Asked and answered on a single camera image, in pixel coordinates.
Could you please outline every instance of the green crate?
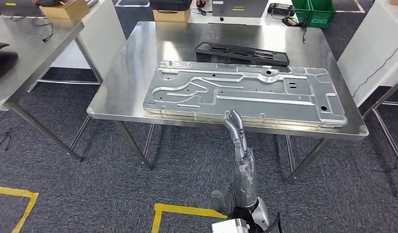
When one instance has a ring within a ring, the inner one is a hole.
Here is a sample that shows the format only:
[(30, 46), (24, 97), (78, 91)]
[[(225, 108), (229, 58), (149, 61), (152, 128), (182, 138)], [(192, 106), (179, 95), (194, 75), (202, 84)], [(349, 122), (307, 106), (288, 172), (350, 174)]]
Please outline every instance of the green crate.
[(296, 15), (299, 23), (307, 22), (311, 14), (309, 0), (292, 0), (292, 4), (296, 7)]
[(311, 15), (308, 27), (328, 28), (336, 15), (332, 0), (308, 0), (311, 4)]

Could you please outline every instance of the robotic arm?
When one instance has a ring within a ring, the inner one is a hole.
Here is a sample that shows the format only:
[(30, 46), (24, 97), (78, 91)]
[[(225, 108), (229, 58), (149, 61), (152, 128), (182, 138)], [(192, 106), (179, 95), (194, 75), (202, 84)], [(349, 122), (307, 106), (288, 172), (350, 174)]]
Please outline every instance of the robotic arm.
[(235, 146), (235, 170), (233, 182), (224, 190), (211, 193), (212, 208), (227, 215), (227, 221), (212, 224), (213, 233), (267, 233), (276, 225), (279, 218), (269, 227), (266, 204), (257, 197), (258, 181), (254, 166), (254, 156), (247, 147), (243, 131), (243, 121), (239, 113), (232, 109), (225, 119), (226, 127)]

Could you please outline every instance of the table top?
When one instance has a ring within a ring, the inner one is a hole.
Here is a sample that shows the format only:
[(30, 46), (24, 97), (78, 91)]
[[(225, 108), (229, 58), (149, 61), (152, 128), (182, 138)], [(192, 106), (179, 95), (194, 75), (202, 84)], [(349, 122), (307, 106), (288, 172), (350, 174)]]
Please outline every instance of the table top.
[[(254, 17), (223, 17), (224, 20), (220, 21), (220, 17), (213, 16), (213, 13), (207, 13), (206, 16), (197, 14), (196, 0), (192, 0), (190, 5), (190, 17), (189, 23), (226, 23), (226, 24), (246, 24), (246, 25), (281, 25), (283, 26), (281, 16), (276, 15), (273, 18), (267, 13), (267, 9), (271, 3), (281, 3), (293, 5), (292, 0), (268, 0), (266, 7), (264, 9), (263, 15), (259, 18)], [(212, 0), (202, 8), (204, 11), (212, 11)]]
[(87, 109), (93, 118), (224, 129), (223, 120), (147, 112), (143, 101), (157, 62), (195, 61), (203, 41), (286, 52), (291, 67), (326, 68), (347, 117), (340, 128), (245, 122), (245, 130), (342, 140), (361, 140), (369, 132), (320, 29), (308, 28), (302, 42), (299, 28), (235, 24), (139, 22)]
[(45, 19), (24, 18), (12, 21), (0, 17), (0, 43), (7, 43), (1, 51), (18, 53), (17, 64), (0, 78), (0, 110), (11, 109), (30, 86), (48, 69), (84, 28), (81, 21), (52, 20), (54, 35), (47, 42), (42, 40), (52, 33)]

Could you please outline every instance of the yellow tape marking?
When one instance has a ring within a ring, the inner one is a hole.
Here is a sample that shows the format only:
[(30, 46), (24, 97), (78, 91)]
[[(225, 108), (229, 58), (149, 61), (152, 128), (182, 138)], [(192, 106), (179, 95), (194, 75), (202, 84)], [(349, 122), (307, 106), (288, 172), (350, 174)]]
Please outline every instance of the yellow tape marking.
[(34, 207), (35, 201), (37, 200), (37, 197), (38, 197), (38, 193), (32, 193), (32, 192), (30, 192), (28, 190), (24, 190), (24, 189), (0, 187), (0, 194), (30, 198), (30, 201), (27, 204), (26, 210), (24, 211), (23, 217), (21, 217), (21, 219), (20, 219), (20, 221), (18, 221), (16, 227), (14, 227), (14, 229), (11, 231), (12, 233), (19, 233), (21, 230), (21, 227), (23, 226), (24, 222), (26, 221), (26, 218), (29, 216), (31, 210)]
[(180, 205), (167, 205), (162, 203), (155, 204), (155, 218), (153, 219), (152, 225), (152, 233), (158, 233), (161, 221), (162, 212), (170, 212), (170, 213), (178, 213), (184, 215), (197, 215), (197, 216), (205, 216), (205, 217), (218, 217), (218, 218), (227, 218), (214, 210), (210, 209), (202, 209), (195, 207), (187, 207)]

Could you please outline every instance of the stamped metal sheet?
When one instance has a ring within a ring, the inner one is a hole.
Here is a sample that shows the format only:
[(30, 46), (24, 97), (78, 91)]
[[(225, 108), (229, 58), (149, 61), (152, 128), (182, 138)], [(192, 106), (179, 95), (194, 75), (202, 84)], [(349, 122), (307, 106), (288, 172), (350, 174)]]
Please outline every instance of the stamped metal sheet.
[(161, 61), (143, 108), (157, 114), (341, 127), (345, 112), (326, 69)]

